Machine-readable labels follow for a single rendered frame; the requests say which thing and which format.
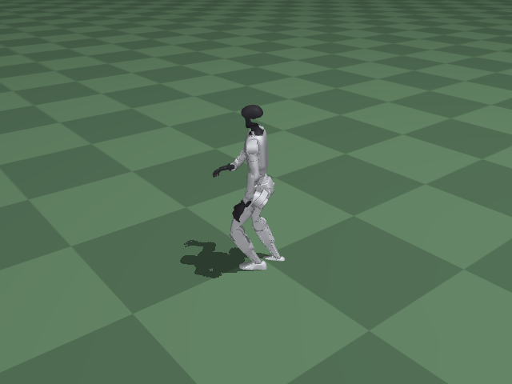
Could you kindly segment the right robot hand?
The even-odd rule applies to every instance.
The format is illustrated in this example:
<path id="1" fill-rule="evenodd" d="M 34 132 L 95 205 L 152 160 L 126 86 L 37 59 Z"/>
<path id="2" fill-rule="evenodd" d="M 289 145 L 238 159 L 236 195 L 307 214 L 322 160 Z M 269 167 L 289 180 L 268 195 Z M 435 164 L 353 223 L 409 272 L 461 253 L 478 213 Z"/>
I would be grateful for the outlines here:
<path id="1" fill-rule="evenodd" d="M 215 177 L 215 176 L 217 177 L 217 174 L 218 174 L 218 176 L 219 176 L 219 173 L 220 173 L 220 171 L 222 171 L 222 170 L 229 170 L 229 171 L 231 171 L 231 170 L 233 170 L 234 168 L 235 168 L 235 166 L 234 166 L 233 164 L 231 165 L 231 164 L 229 163 L 227 166 L 222 166 L 222 167 L 220 167 L 219 169 L 215 170 L 215 171 L 213 172 L 213 177 Z"/>

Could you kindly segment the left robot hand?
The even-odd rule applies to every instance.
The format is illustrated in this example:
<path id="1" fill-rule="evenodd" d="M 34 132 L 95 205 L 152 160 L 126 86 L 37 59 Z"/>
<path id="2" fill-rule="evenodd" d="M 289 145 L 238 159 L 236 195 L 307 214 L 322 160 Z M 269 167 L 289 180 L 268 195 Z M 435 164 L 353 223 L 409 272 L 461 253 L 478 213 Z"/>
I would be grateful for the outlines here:
<path id="1" fill-rule="evenodd" d="M 239 203 L 236 206 L 234 206 L 234 211 L 233 211 L 232 215 L 234 216 L 234 219 L 236 221 L 240 222 L 239 219 L 240 219 L 241 214 L 243 213 L 245 207 L 248 207 L 250 204 L 251 204 L 251 201 L 248 201 L 245 204 L 243 202 L 243 200 L 241 200 L 241 203 Z"/>

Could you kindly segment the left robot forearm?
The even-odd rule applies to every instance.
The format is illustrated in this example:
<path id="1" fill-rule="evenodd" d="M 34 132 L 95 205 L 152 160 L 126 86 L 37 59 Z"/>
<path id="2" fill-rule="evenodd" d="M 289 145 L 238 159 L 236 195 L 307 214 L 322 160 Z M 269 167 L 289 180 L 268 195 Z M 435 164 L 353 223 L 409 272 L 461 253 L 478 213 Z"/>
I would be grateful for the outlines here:
<path id="1" fill-rule="evenodd" d="M 246 184 L 246 192 L 245 197 L 243 198 L 243 202 L 246 204 L 248 201 L 253 201 L 255 189 L 257 188 L 257 183 L 254 182 L 254 176 L 252 174 L 247 175 L 247 184 Z"/>

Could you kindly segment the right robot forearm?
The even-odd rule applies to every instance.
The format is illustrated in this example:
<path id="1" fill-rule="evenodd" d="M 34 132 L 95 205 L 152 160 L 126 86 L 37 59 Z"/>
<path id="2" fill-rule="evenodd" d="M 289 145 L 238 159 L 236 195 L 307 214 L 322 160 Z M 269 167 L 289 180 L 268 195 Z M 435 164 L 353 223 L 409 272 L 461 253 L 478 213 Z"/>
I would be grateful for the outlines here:
<path id="1" fill-rule="evenodd" d="M 231 163 L 231 165 L 233 164 L 235 166 L 235 168 L 233 170 L 237 170 L 240 167 L 240 165 L 244 163 L 245 160 L 246 160 L 246 154 L 245 154 L 245 151 L 243 148 L 240 155 L 236 157 L 236 159 L 234 160 L 233 163 Z"/>

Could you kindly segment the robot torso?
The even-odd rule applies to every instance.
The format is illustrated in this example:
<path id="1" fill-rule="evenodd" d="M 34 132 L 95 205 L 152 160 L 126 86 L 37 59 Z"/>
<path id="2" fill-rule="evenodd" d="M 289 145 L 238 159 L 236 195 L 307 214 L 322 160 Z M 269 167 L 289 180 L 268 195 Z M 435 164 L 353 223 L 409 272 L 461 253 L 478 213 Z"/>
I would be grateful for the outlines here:
<path id="1" fill-rule="evenodd" d="M 262 192 L 265 190 L 268 193 L 267 199 L 273 194 L 274 192 L 274 183 L 270 176 L 267 176 L 266 171 L 268 167 L 268 146 L 267 146 L 267 135 L 264 128 L 260 127 L 264 130 L 263 135 L 257 136 L 254 134 L 254 131 L 251 131 L 252 135 L 249 135 L 249 132 L 247 133 L 245 143 L 244 143 L 244 151 L 246 154 L 246 161 L 248 165 L 249 172 L 251 172 L 249 168 L 248 163 L 248 156 L 246 153 L 246 145 L 248 144 L 248 141 L 250 140 L 257 140 L 259 145 L 259 154 L 258 154 L 258 162 L 259 162 L 259 173 L 260 173 L 260 179 L 256 181 L 257 188 L 255 191 Z"/>

